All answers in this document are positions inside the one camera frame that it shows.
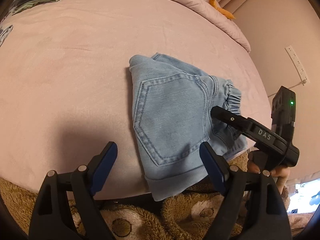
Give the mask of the light blue denim pants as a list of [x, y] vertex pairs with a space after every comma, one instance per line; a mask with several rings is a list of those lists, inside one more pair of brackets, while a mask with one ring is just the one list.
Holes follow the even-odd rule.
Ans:
[[199, 155], [203, 142], [226, 160], [247, 148], [243, 135], [210, 116], [215, 106], [240, 114], [241, 92], [231, 80], [164, 54], [135, 55], [129, 64], [133, 128], [155, 201], [175, 196], [206, 177]]

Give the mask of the folded light green garment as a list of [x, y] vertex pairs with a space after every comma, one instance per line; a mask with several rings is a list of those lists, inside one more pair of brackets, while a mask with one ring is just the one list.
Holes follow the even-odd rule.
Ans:
[[58, 1], [59, 0], [15, 0], [14, 8], [11, 10], [11, 14], [16, 15], [22, 11], [31, 9], [37, 5]]

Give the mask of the pink bed sheet mattress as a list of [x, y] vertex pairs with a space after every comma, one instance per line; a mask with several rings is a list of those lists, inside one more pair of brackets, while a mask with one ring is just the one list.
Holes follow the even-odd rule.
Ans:
[[97, 199], [150, 193], [133, 128], [135, 55], [164, 54], [231, 80], [240, 115], [271, 108], [249, 52], [172, 0], [61, 0], [7, 18], [1, 46], [1, 178], [38, 192], [46, 174], [118, 146]]

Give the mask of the white wall power strip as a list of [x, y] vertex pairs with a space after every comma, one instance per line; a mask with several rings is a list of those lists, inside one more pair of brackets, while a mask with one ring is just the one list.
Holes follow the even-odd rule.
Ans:
[[286, 50], [289, 58], [291, 59], [294, 67], [296, 68], [296, 71], [300, 77], [302, 85], [308, 84], [310, 82], [309, 77], [306, 73], [306, 70], [305, 70], [301, 60], [299, 59], [297, 53], [295, 52], [294, 48], [291, 45], [289, 45], [289, 46], [285, 47], [285, 50]]

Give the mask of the brown fluffy robe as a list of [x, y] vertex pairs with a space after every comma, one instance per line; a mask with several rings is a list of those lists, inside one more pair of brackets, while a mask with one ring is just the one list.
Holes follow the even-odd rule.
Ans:
[[100, 206], [90, 192], [88, 165], [49, 171], [38, 193], [1, 180], [1, 206], [25, 239], [292, 239], [291, 222], [268, 171], [229, 165], [226, 191], [190, 192], [133, 204]]

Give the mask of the plaid pillow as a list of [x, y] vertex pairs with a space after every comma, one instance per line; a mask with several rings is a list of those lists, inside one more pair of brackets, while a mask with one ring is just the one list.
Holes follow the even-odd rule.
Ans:
[[14, 7], [15, 7], [15, 0], [10, 0], [10, 3], [6, 6], [6, 8], [4, 10], [4, 15], [1, 18], [1, 44], [0, 44], [0, 46], [3, 45], [4, 41], [7, 39], [7, 37], [9, 36], [9, 34], [13, 30], [12, 24], [5, 26], [3, 22], [12, 15]]

